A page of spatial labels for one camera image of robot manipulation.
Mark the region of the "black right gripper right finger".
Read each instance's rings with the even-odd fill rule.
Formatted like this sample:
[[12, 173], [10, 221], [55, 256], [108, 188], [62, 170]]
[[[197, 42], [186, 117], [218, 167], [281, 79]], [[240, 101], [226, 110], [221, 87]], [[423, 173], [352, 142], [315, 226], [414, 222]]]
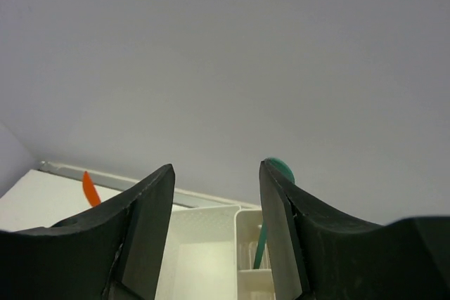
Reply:
[[448, 299], [449, 217], [386, 226], [350, 216], [259, 168], [277, 299]]

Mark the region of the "orange plastic knife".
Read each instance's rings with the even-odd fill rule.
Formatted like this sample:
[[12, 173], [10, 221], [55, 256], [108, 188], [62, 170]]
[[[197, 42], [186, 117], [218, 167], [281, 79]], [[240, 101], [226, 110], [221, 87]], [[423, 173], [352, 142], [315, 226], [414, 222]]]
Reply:
[[87, 171], [84, 172], [82, 177], [82, 189], [84, 196], [91, 207], [96, 207], [101, 203], [101, 199], [94, 182], [91, 180], [91, 177]]

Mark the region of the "teal plastic spoon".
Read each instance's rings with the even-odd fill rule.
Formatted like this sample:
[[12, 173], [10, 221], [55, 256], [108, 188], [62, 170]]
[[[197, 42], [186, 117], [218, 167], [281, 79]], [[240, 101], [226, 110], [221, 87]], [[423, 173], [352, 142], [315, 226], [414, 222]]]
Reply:
[[[295, 183], [295, 176], [291, 168], [281, 159], [276, 157], [268, 157], [266, 160], [280, 172], [282, 173], [291, 183]], [[259, 269], [262, 264], [262, 259], [264, 257], [264, 250], [266, 246], [267, 229], [266, 224], [262, 221], [261, 229], [259, 232], [259, 238], [257, 241], [257, 248], [255, 252], [255, 259], [253, 262], [253, 269]]]

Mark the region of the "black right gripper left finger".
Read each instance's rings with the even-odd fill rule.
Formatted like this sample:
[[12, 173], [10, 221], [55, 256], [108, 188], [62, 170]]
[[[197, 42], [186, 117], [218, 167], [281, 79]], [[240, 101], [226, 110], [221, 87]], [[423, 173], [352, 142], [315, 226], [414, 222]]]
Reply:
[[166, 164], [96, 207], [1, 232], [2, 299], [154, 299], [174, 198]]

